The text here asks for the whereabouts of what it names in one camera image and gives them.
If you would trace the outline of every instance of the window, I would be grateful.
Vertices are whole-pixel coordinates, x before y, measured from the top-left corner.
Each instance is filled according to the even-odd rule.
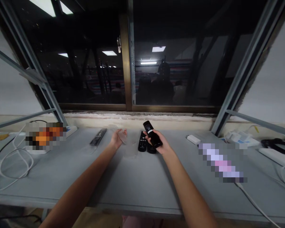
[[[9,1],[62,109],[198,113],[220,110],[268,3]]]
[[[133,0],[133,105],[221,106],[265,3]]]
[[[125,104],[120,1],[12,0],[57,101]]]

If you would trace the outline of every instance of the forearm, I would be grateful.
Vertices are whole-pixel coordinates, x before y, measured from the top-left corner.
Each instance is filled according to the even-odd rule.
[[[163,154],[189,227],[218,227],[215,217],[175,152]]]
[[[115,152],[116,148],[109,144],[68,188],[40,227],[72,227]]]

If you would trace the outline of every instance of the person's left hand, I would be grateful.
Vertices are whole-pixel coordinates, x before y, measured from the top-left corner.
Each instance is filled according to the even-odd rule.
[[[116,150],[121,146],[121,144],[123,143],[118,135],[118,132],[122,131],[122,129],[118,129],[116,130],[111,138],[111,142],[110,145],[112,145]],[[125,129],[124,131],[122,131],[120,134],[125,134],[127,136],[127,129]]]

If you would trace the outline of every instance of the window handle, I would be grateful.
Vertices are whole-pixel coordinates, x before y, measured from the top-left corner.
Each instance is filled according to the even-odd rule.
[[[121,53],[121,40],[120,35],[117,37],[117,47],[118,47],[118,53]]]

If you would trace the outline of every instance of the gray table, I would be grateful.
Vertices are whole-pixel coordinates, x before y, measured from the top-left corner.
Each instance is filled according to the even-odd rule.
[[[112,131],[108,130],[98,149],[89,154],[89,142],[99,129],[79,129],[67,142],[45,155],[35,155],[35,164],[27,178],[17,181],[0,191],[0,204],[52,208],[67,188],[99,156],[109,143]],[[135,158],[124,157],[125,150],[137,150],[137,143],[131,144],[131,137],[139,137],[139,130],[128,130],[128,145],[122,145],[101,178],[88,207],[100,210],[119,211],[124,214],[144,214],[177,217],[182,215],[170,174],[159,154],[138,152]],[[249,202],[242,191],[233,183],[222,183],[211,167],[207,166],[198,147],[185,136],[193,134],[202,143],[225,144],[209,131],[168,131],[162,133],[176,151],[180,161],[195,183],[216,217],[250,221],[267,221]],[[12,145],[0,154],[2,158]],[[270,159],[255,149],[241,151],[221,149],[233,164],[244,169],[248,178],[243,183],[263,211],[275,222],[285,223],[285,188],[269,178],[266,173],[276,175]],[[11,157],[4,165],[6,173],[17,175],[24,170],[18,165],[19,158]],[[11,180],[0,177],[0,188]]]

